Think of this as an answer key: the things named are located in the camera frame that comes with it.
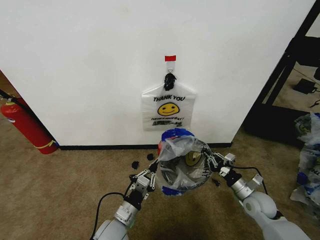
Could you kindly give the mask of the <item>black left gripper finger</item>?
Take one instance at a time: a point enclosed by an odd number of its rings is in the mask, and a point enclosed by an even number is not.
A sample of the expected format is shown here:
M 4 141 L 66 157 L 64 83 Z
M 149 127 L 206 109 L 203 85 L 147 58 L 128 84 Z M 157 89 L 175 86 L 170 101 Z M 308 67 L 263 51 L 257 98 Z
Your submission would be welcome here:
M 151 176 L 150 176 L 150 191 L 153 192 L 155 190 L 155 183 L 156 183 L 156 172 L 157 172 L 158 166 L 157 165 L 151 165 L 149 167 Z
M 137 179 L 139 176 L 150 176 L 151 179 L 155 179 L 156 178 L 156 172 L 158 169 L 158 164 L 159 164 L 159 160 L 156 159 L 154 160 L 149 166 L 148 168 L 144 169 L 143 171 L 141 171 L 138 174 L 131 174 L 129 176 L 129 179 L 131 181 L 133 181 L 134 179 Z

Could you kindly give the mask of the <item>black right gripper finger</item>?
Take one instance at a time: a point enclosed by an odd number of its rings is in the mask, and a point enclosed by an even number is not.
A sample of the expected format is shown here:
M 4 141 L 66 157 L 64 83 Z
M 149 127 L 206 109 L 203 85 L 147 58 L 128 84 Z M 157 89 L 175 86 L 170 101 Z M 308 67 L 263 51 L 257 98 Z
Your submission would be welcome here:
M 225 165 L 226 159 L 220 153 L 214 152 L 212 157 L 213 157 L 212 161 L 213 161 L 214 166 L 224 166 Z
M 216 161 L 215 155 L 209 150 L 203 150 L 203 155 L 211 172 L 217 173 L 219 171 L 219 163 Z

